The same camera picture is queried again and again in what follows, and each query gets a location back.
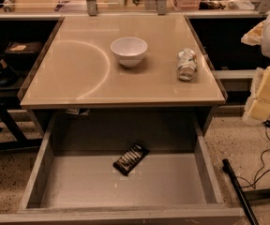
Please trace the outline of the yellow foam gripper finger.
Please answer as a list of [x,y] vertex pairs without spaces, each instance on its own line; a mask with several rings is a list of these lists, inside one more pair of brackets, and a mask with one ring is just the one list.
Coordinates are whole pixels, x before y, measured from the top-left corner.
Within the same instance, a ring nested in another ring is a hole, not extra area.
[[259,125],[270,117],[270,66],[256,69],[250,96],[244,108],[243,121],[248,125]]
[[241,37],[241,42],[249,46],[261,45],[263,43],[263,25],[264,22],[259,22]]

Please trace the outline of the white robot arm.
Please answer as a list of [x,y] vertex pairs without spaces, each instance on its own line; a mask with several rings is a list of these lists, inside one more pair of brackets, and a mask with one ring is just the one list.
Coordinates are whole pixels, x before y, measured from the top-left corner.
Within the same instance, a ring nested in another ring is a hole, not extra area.
[[[241,42],[250,46],[260,45],[262,54],[270,58],[270,13],[241,38]],[[250,86],[250,96],[244,108],[243,121],[249,125],[258,125],[270,116],[270,66],[256,68]]]

